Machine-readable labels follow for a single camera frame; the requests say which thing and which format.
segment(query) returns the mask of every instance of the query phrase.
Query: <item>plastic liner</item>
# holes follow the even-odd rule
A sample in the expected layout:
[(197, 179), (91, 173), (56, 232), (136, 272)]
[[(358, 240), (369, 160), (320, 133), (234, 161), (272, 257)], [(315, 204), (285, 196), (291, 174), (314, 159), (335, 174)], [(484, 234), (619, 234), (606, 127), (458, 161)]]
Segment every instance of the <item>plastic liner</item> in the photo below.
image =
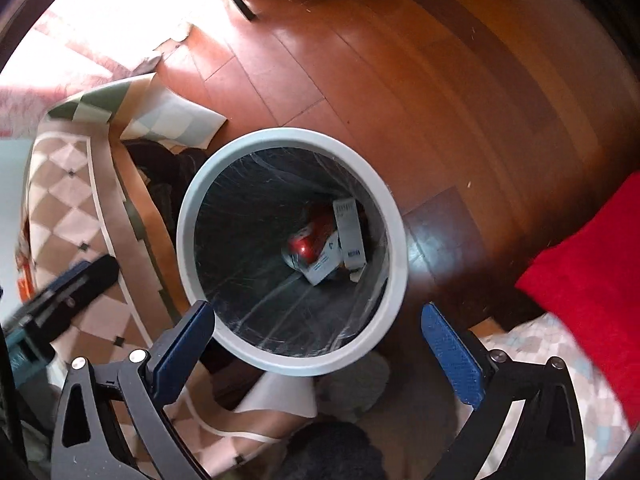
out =
[[(353, 196), (364, 207), (370, 238), (358, 283), (312, 286), (284, 262), (287, 238), (307, 222), (307, 207)], [(251, 345), (274, 354), (312, 357), (347, 344), (378, 307), (388, 277), (386, 233), (362, 184), (337, 161), (299, 148), (246, 155), (217, 177), (194, 232), (196, 270), (216, 314)]]

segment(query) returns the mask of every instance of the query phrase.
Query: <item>bolt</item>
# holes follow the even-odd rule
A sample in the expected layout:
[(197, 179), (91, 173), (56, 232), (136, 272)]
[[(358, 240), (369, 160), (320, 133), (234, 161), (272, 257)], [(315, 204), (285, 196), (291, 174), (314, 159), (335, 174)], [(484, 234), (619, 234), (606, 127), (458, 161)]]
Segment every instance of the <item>bolt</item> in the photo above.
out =
[(86, 364), (86, 359), (84, 357), (76, 357), (71, 363), (71, 367), (74, 370), (79, 370), (80, 368), (84, 367), (85, 364)]
[(494, 348), (493, 350), (489, 351), (489, 357), (491, 358), (491, 361), (494, 361), (496, 363), (503, 363), (507, 360), (507, 352)]
[(549, 361), (551, 362), (552, 367), (557, 370), (564, 370), (564, 368), (566, 367), (564, 361), (562, 361), (562, 359), (559, 357), (552, 357), (551, 359), (549, 359)]
[(145, 360), (146, 351), (142, 348), (138, 348), (129, 354), (129, 361), (132, 363), (141, 363)]

